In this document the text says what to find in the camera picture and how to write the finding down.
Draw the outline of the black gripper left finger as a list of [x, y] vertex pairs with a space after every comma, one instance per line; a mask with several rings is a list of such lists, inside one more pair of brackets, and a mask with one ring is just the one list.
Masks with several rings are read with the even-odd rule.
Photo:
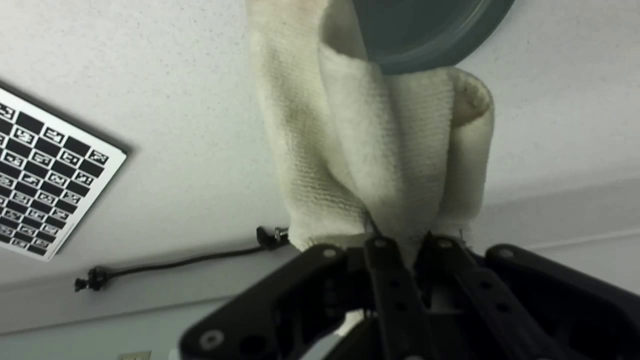
[[295, 256], [192, 323], [181, 360], [300, 360], [352, 309], [374, 314], [366, 330], [380, 360], [429, 360], [426, 314], [390, 237]]

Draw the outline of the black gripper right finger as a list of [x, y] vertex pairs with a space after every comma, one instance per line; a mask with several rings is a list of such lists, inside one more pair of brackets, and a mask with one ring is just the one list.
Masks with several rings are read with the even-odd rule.
[[498, 360], [640, 360], [640, 297], [514, 243], [482, 256], [429, 233], [418, 267], [452, 285]]

